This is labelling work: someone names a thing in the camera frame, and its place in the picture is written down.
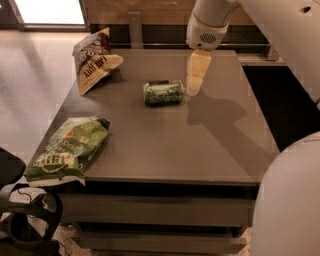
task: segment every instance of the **floor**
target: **floor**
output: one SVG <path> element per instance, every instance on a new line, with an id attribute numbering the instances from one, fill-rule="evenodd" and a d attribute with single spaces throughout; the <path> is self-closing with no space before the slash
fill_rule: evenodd
<path id="1" fill-rule="evenodd" d="M 86 33 L 0 30 L 0 147 L 28 164 L 74 83 L 73 46 Z M 61 255 L 94 255 L 71 240 L 72 226 L 60 226 L 55 238 Z M 248 256 L 248 245 L 238 254 Z"/>

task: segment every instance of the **snack bag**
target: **snack bag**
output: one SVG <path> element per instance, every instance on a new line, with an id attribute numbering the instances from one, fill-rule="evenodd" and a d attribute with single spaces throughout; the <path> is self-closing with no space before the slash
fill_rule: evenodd
<path id="1" fill-rule="evenodd" d="M 25 172 L 31 187 L 70 181 L 85 184 L 84 170 L 106 138 L 110 122 L 98 117 L 68 118 L 50 138 L 45 152 Z"/>
<path id="2" fill-rule="evenodd" d="M 111 54 L 109 31 L 109 28 L 105 28 L 74 46 L 73 57 L 80 95 L 84 95 L 123 62 L 121 56 Z"/>

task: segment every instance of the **green can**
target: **green can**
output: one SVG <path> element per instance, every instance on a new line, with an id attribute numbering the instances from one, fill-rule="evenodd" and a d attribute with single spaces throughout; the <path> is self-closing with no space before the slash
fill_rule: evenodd
<path id="1" fill-rule="evenodd" d="M 180 103 L 183 99 L 181 80 L 150 81 L 144 85 L 146 104 Z"/>

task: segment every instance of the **wall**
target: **wall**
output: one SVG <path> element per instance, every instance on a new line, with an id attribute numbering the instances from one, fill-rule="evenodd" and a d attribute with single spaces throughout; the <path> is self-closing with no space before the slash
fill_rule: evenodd
<path id="1" fill-rule="evenodd" d="M 141 12 L 142 24 L 188 24 L 195 0 L 83 0 L 89 24 L 127 24 L 128 12 Z M 233 14 L 231 25 L 253 25 L 242 9 Z"/>

